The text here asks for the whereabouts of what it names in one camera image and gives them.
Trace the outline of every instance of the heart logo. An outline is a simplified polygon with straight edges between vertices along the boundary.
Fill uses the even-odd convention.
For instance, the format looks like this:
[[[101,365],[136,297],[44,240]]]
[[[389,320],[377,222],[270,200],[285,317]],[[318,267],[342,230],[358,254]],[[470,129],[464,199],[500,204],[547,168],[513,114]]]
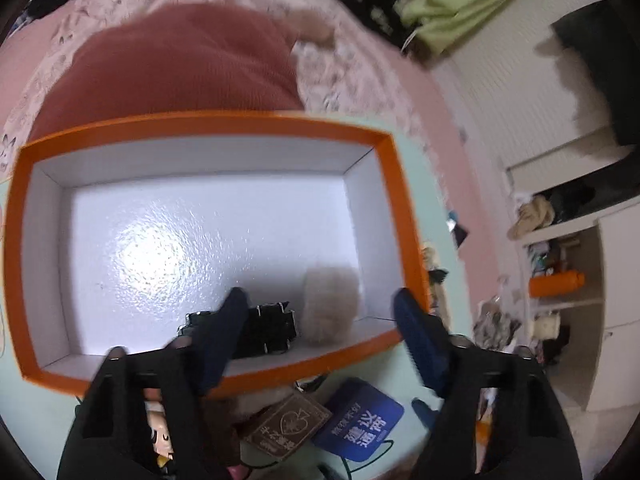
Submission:
[[[295,435],[302,433],[309,425],[309,414],[305,410],[298,412],[286,412],[280,419],[280,433],[283,435]]]

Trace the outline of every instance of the red fabric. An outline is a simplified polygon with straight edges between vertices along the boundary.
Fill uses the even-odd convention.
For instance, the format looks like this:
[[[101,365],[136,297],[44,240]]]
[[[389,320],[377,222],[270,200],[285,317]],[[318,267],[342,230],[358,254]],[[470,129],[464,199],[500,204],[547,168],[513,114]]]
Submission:
[[[292,30],[237,6],[169,6],[95,34],[44,99],[35,140],[94,121],[182,110],[302,110]]]

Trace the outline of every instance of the shelf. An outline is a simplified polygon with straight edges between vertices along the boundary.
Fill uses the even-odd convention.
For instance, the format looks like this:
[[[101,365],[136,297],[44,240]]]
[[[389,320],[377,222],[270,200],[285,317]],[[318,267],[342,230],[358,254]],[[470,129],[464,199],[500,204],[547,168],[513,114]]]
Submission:
[[[519,242],[523,246],[528,246],[531,244],[542,242],[544,240],[551,240],[553,238],[559,238],[562,236],[584,231],[589,227],[594,227],[597,224],[598,220],[603,216],[622,211],[623,209],[626,209],[627,207],[631,207],[638,203],[640,203],[640,195],[630,198],[629,200],[625,200],[624,202],[620,202],[619,204],[614,204],[610,207],[606,207],[604,209],[601,209],[600,211],[574,218],[573,220],[569,220],[567,222],[562,222],[559,224],[550,225],[549,227],[545,227],[542,229],[537,229],[526,235],[524,238],[521,238]]]

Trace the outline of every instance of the light green table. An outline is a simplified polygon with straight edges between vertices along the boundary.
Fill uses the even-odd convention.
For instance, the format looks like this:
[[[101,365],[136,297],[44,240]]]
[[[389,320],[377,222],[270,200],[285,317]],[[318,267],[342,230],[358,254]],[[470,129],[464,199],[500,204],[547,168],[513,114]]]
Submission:
[[[370,121],[363,124],[381,127],[380,124]],[[447,229],[446,208],[437,179],[418,146],[404,136],[396,134],[395,137],[414,200],[420,232],[423,239],[433,243],[440,255],[442,266],[449,270],[445,289],[450,309],[451,331],[470,336],[472,321],[465,273]],[[0,184],[0,203],[3,204],[3,210],[8,188],[8,182]],[[6,320],[4,298],[2,318]],[[4,334],[4,355],[0,357],[0,415],[35,468],[46,480],[54,480],[78,401],[75,397],[57,394],[23,381],[6,327]],[[331,390],[337,387],[340,381],[348,376],[357,376],[369,381],[405,408],[404,416],[388,437],[395,441],[392,450],[382,460],[354,475],[354,480],[369,479],[391,469],[408,453],[417,450],[423,442],[426,432],[411,409],[411,400],[419,397],[434,408],[438,406],[439,401],[430,390],[422,387],[404,344],[335,372],[323,385],[323,389]],[[257,464],[260,460],[265,460],[257,453],[247,456],[247,462]],[[307,444],[288,460],[287,466],[295,468],[300,473],[300,478],[312,480],[319,478],[318,470],[315,468],[318,462],[328,463],[337,471],[344,472],[338,457],[322,452],[311,444]]]

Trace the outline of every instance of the beige cloth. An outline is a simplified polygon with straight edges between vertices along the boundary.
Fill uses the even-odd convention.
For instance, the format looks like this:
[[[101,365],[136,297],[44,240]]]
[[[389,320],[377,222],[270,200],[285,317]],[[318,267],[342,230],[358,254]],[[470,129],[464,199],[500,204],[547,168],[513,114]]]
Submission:
[[[549,201],[542,195],[536,195],[528,204],[518,209],[518,221],[507,231],[509,240],[520,240],[524,235],[551,225],[556,213]]]
[[[4,134],[23,145],[40,106],[54,83],[68,69],[78,48],[94,33],[148,14],[168,3],[218,2],[221,0],[75,0],[73,11],[63,20],[44,60],[31,77],[11,111]],[[370,34],[337,0],[222,0],[276,18],[292,10],[311,9],[335,30],[335,48],[298,43],[293,49],[298,73],[298,92],[305,110],[338,112],[389,123],[424,146],[422,124],[395,71]],[[0,180],[13,168],[14,150]]]

